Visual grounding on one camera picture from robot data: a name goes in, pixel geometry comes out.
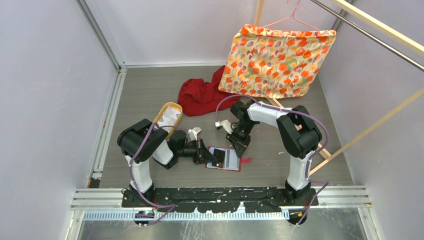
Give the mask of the red leather card holder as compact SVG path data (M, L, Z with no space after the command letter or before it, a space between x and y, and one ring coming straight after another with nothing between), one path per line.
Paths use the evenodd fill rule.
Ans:
M240 172L242 164L249 164L252 162L252 158L240 158L237 156L236 151L233 148L223 147L209 147L209 152L218 159L218 162L206 163L205 168L226 170L232 172Z

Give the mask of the yellow oval tray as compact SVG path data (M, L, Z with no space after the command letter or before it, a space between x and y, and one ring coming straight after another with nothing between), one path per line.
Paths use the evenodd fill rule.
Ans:
M162 128L163 130L168 132L168 135L166 137L168 139L175 130L174 126L179 123L182 116L183 108L181 105L175 102L167 102L162 106L159 113L154 118L153 122L157 123L159 127L171 126Z

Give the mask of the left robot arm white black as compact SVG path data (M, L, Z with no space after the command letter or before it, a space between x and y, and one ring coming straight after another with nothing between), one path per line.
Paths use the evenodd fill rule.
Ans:
M141 207L154 199L155 188L150 176L150 159L169 170L180 158L191 158L194 164L218 163L201 138L190 139L184 130L171 135L148 119L143 119L120 133L117 145L124 154L130 174L130 190Z

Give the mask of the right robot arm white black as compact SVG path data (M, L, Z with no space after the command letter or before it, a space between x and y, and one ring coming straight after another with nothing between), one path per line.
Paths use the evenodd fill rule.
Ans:
M302 105L281 108L250 100L238 100L230 108L238 123L226 135L236 155L241 157L251 142L255 125L265 123L278 129L283 146L290 155L289 175L284 195L291 205L299 205L310 192L310 158L318 149L322 134L309 112Z

